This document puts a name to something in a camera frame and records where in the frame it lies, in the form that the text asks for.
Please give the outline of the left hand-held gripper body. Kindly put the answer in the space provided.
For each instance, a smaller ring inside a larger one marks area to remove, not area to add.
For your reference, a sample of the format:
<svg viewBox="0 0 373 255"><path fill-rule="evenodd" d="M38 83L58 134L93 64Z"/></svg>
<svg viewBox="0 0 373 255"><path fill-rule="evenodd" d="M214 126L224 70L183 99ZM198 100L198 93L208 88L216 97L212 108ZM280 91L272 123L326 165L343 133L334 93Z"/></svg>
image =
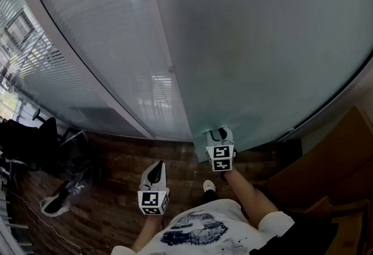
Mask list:
<svg viewBox="0 0 373 255"><path fill-rule="evenodd" d="M168 206L170 190L167 187L139 186L138 206L144 215L163 215Z"/></svg>

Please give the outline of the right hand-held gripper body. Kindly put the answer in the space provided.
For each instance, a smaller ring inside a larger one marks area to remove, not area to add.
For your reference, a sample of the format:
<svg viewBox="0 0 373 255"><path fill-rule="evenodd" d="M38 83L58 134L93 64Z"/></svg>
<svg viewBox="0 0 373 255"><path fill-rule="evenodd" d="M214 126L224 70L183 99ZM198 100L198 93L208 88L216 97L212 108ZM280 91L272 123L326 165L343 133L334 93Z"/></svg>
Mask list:
<svg viewBox="0 0 373 255"><path fill-rule="evenodd" d="M233 144L207 146L206 153L213 172L231 171L235 149Z"/></svg>

